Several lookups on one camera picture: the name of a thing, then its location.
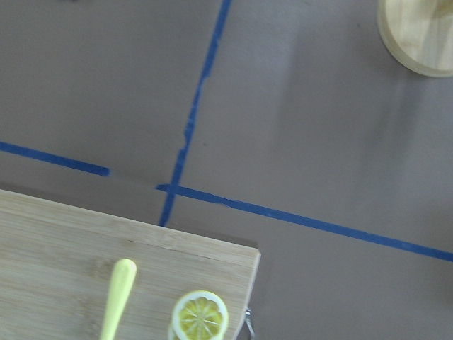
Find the yellow plastic knife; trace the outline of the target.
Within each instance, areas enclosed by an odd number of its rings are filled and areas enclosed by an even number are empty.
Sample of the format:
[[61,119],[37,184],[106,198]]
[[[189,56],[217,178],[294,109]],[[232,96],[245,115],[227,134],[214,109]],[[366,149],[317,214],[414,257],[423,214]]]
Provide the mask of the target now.
[[112,340],[115,338],[136,275],[137,265],[131,259],[120,259],[113,266],[99,335],[100,340]]

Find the upper lemon slice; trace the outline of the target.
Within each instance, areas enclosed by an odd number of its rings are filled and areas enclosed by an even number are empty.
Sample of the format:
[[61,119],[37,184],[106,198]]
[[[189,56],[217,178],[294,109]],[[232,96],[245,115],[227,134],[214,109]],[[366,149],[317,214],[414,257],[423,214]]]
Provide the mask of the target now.
[[167,339],[224,339],[229,312],[215,293],[195,290],[173,306]]

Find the wooden cutting board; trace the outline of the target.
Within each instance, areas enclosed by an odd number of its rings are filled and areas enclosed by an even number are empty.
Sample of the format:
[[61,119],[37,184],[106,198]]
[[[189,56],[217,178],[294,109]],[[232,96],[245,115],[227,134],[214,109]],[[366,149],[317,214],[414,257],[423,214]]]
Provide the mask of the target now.
[[166,339],[178,299],[220,296],[235,339],[257,249],[10,191],[1,192],[1,338],[97,339],[115,262],[137,276],[118,339]]

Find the wooden mug tree stand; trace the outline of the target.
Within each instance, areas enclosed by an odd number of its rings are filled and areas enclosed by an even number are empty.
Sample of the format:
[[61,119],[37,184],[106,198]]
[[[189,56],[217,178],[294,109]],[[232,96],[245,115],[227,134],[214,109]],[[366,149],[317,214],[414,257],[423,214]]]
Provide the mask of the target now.
[[451,1],[379,1],[377,25],[404,67],[427,77],[452,76]]

